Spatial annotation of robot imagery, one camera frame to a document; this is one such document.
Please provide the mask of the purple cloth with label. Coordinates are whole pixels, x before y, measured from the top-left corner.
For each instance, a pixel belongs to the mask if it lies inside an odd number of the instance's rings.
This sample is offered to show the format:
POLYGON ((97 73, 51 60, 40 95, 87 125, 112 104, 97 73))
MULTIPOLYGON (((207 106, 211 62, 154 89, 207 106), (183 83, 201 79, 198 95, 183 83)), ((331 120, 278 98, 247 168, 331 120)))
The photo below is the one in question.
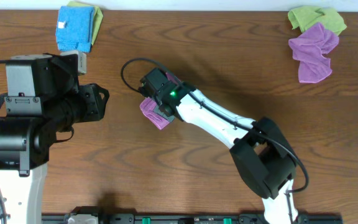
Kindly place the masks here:
POLYGON ((152 101, 151 98, 145 97, 145 100, 140 104, 140 110, 143 115, 148 118, 159 130, 162 130, 171 122, 163 118, 161 115, 158 115, 156 112, 153 112, 152 109, 156 107, 156 103, 152 101))

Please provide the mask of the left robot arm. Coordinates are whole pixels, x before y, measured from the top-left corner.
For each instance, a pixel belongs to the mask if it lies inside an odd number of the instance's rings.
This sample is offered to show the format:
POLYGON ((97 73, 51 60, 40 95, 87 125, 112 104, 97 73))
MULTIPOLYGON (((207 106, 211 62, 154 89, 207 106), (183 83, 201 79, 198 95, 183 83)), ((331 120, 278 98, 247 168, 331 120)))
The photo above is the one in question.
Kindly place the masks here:
POLYGON ((103 119, 109 92, 80 85, 86 55, 17 55, 3 60, 0 95, 0 223, 40 223, 49 150, 58 133, 103 119))

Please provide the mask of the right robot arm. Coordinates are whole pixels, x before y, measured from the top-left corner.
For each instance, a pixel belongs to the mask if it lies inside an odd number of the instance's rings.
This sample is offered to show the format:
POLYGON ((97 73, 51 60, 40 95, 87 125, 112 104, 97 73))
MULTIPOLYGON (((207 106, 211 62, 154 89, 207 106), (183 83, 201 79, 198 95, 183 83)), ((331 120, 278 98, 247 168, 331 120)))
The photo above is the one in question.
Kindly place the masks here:
POLYGON ((155 102, 157 114, 193 124, 229 148, 241 179, 262 198, 267 223, 297 221, 293 179, 299 160, 272 120, 232 113, 160 68, 140 83, 140 92, 155 102))

